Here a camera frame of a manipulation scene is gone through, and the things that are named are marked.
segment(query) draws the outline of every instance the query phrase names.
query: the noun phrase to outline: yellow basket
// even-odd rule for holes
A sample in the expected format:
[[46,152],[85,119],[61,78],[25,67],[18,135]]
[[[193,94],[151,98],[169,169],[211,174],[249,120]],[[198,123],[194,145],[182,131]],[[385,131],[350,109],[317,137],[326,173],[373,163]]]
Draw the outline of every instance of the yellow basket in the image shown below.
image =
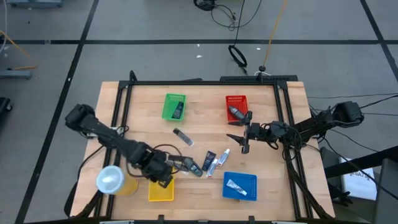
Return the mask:
[[169,202],[174,200],[174,179],[166,188],[158,183],[149,182],[148,201],[150,202]]

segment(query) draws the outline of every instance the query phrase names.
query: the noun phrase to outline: wooden tabletop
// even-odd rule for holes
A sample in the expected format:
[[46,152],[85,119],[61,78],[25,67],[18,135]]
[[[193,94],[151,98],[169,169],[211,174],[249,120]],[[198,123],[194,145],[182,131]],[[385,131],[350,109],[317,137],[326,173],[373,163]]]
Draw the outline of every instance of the wooden tabletop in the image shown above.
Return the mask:
[[[288,82],[289,95],[296,123],[310,117],[307,97],[302,82]],[[96,116],[104,124],[110,125],[118,82],[104,82],[99,94]],[[182,122],[162,119],[162,109],[166,93],[179,93],[187,96]],[[123,111],[124,96],[119,114],[119,124]],[[256,220],[294,220],[292,196],[288,173],[282,150],[273,150],[264,142],[250,141],[250,153],[241,154],[237,142],[226,133],[243,135],[244,127],[227,125],[226,95],[246,95],[248,108],[253,112],[252,122],[270,123],[278,120],[275,96],[272,86],[204,86],[204,85],[138,85],[133,86],[127,125],[130,130],[126,138],[144,141],[154,147],[158,144],[173,144],[184,156],[192,157],[201,166],[207,151],[222,155],[231,149],[228,160],[217,168],[212,179],[205,175],[175,175],[175,195],[172,202],[149,202],[146,179],[139,179],[136,193],[128,197],[116,197],[112,219],[156,220],[165,215],[166,220],[247,220],[254,215]],[[283,93],[280,91],[284,118],[287,113]],[[195,142],[190,148],[172,130],[181,129]],[[316,141],[309,144],[318,147]],[[88,141],[85,157],[100,147],[97,140]],[[177,154],[172,148],[160,148]],[[306,147],[301,150],[308,188],[319,204],[334,216],[328,186],[318,151]],[[95,179],[101,170],[104,151],[92,158],[81,170],[71,215],[79,213],[96,192]],[[125,169],[124,158],[121,167]],[[224,171],[257,175],[257,201],[234,200],[222,197]],[[303,198],[298,189],[301,214],[305,216]],[[103,200],[104,215],[107,197]]]

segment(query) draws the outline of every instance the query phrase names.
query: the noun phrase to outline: plastic cup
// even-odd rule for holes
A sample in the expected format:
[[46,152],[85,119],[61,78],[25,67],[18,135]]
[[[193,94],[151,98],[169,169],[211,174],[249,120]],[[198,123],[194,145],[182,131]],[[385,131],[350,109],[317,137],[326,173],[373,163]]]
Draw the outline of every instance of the plastic cup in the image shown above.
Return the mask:
[[117,166],[102,169],[97,176],[96,184],[100,192],[120,196],[131,195],[138,187],[138,181]]

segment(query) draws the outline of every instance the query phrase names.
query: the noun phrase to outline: concrete floor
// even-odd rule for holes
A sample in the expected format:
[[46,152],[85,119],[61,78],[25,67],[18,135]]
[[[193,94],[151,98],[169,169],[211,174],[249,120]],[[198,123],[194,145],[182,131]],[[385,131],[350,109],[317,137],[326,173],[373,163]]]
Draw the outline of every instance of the concrete floor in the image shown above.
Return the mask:
[[[65,0],[60,9],[8,7],[9,36],[14,40],[79,40],[94,0]],[[243,21],[253,14],[257,1],[246,1]],[[386,40],[398,40],[398,2],[368,0]],[[219,0],[238,14],[241,1]],[[239,31],[240,39],[268,39],[282,1],[263,1],[257,16]],[[0,29],[4,8],[0,7]],[[225,23],[220,12],[215,17]],[[192,1],[99,1],[88,40],[234,39],[235,32],[220,27],[209,12]],[[284,40],[377,40],[360,1],[289,1],[275,35]],[[0,96],[11,98],[14,110],[0,134],[0,223],[14,223],[37,158],[60,98],[76,44],[24,44],[34,60],[13,46],[0,55],[0,69],[36,64],[31,80],[0,80]],[[125,80],[133,69],[139,80],[183,80],[242,75],[228,53],[228,44],[86,44],[71,80],[67,99],[53,135],[25,222],[65,218],[63,205],[76,181],[86,140],[63,125],[77,103],[96,105],[103,81]],[[265,56],[265,44],[239,44],[251,75]],[[398,45],[388,45],[398,58]],[[361,95],[398,92],[398,82],[379,44],[275,44],[267,62],[273,75],[298,75],[308,96]],[[360,105],[382,97],[352,99]],[[324,109],[339,100],[310,99]],[[368,113],[398,114],[398,99],[364,109]],[[364,123],[341,129],[376,150],[397,145],[398,118],[368,115]],[[333,147],[350,158],[370,154],[345,137],[328,134]]]

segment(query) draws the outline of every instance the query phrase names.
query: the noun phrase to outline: toothpaste tube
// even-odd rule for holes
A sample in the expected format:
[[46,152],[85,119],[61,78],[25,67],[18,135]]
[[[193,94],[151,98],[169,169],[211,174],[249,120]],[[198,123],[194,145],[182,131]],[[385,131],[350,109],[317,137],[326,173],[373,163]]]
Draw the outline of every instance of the toothpaste tube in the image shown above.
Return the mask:
[[224,154],[220,156],[220,158],[218,159],[218,166],[221,167],[224,164],[226,158],[228,158],[229,151],[229,149],[225,150]]
[[210,165],[210,168],[207,171],[207,174],[206,174],[207,178],[212,178],[213,177],[213,173],[214,173],[214,170],[216,169],[216,166],[217,166],[217,159],[214,159],[213,162]]
[[240,186],[238,186],[237,184],[235,184],[235,182],[233,182],[231,179],[226,183],[226,185],[228,187],[231,187],[232,189],[237,190],[239,193],[243,194],[243,195],[247,195],[248,193],[245,192]]

